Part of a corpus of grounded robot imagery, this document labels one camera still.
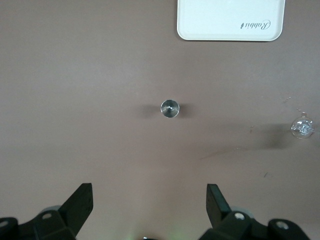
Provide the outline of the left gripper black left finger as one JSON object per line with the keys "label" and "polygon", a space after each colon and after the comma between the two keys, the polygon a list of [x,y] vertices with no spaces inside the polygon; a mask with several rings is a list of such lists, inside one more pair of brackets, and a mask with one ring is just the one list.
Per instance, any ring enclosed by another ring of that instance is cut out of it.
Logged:
{"label": "left gripper black left finger", "polygon": [[91,183],[81,184],[61,205],[49,207],[28,222],[0,219],[2,240],[75,240],[94,208]]}

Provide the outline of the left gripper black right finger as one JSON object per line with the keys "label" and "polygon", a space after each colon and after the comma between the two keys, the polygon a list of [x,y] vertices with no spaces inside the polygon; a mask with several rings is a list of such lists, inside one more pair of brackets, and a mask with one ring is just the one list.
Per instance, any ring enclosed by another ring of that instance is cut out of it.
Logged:
{"label": "left gripper black right finger", "polygon": [[307,234],[294,222],[274,218],[263,225],[243,211],[233,211],[218,185],[206,187],[206,212],[212,228],[201,240],[308,240]]}

